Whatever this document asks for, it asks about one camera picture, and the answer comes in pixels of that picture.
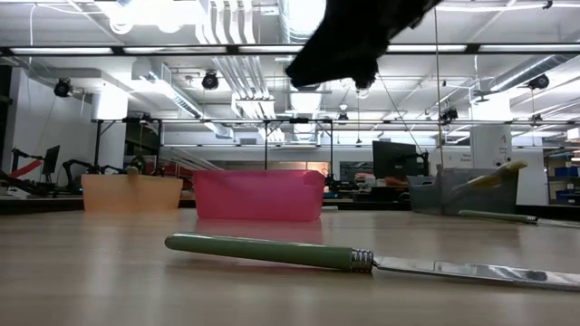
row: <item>black monitor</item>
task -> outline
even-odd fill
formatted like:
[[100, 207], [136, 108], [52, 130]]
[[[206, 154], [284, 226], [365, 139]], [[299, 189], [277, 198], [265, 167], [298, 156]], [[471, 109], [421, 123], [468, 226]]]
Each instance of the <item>black monitor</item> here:
[[374, 141], [372, 166], [376, 178], [406, 178], [421, 174], [420, 165], [417, 163], [417, 148], [410, 144]]
[[60, 146], [47, 149], [44, 154], [43, 175], [50, 176], [56, 170], [56, 161], [58, 160], [58, 153], [61, 150]]

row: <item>gray plastic bin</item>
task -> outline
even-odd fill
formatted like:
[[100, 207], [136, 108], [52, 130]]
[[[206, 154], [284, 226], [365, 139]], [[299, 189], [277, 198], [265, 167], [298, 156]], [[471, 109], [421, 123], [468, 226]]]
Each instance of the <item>gray plastic bin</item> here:
[[409, 177], [412, 210], [446, 216], [457, 216], [462, 209], [515, 214], [518, 174], [495, 187], [469, 188], [460, 194], [453, 194], [453, 188], [494, 171], [484, 168], [445, 168], [436, 177]]

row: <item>knife handle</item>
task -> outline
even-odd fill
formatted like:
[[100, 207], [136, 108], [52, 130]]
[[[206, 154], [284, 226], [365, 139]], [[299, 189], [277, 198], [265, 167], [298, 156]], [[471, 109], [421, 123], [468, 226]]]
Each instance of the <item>knife handle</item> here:
[[370, 272], [372, 251], [319, 244], [298, 244], [222, 235], [176, 233], [165, 239], [169, 249], [198, 254], [301, 264], [348, 272]]
[[483, 217], [483, 218], [495, 219], [495, 220], [500, 220], [500, 221], [525, 223], [525, 224], [531, 224], [531, 225], [537, 225], [537, 220], [538, 220], [538, 218], [535, 216], [489, 213], [489, 212], [480, 212], [480, 211], [472, 211], [472, 210], [460, 210], [459, 215], [464, 216], [464, 217]]

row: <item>knife blade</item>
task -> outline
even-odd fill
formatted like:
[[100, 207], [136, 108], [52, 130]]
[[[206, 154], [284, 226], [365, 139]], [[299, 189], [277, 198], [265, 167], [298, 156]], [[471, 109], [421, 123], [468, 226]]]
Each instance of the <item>knife blade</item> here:
[[347, 272], [370, 273], [373, 267], [552, 290], [580, 291], [580, 274], [530, 270], [492, 264], [454, 264], [442, 261], [374, 257], [371, 250], [319, 244], [298, 244], [221, 235], [176, 233], [165, 239], [169, 249], [269, 262], [301, 264]]
[[500, 214], [491, 212], [482, 212], [474, 210], [460, 210], [459, 215], [463, 217], [480, 217], [486, 219], [499, 220], [504, 222], [513, 223], [523, 223], [529, 225], [546, 225], [546, 226], [559, 226], [559, 227], [574, 227], [580, 228], [580, 224], [576, 222], [569, 221], [558, 221], [551, 219], [538, 218], [536, 216], [523, 216], [516, 214]]

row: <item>pink container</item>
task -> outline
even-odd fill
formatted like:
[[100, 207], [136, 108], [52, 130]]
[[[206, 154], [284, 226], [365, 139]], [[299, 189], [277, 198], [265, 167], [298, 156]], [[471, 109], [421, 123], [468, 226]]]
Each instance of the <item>pink container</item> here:
[[317, 171], [195, 171], [193, 180], [201, 219], [307, 222], [322, 211]]

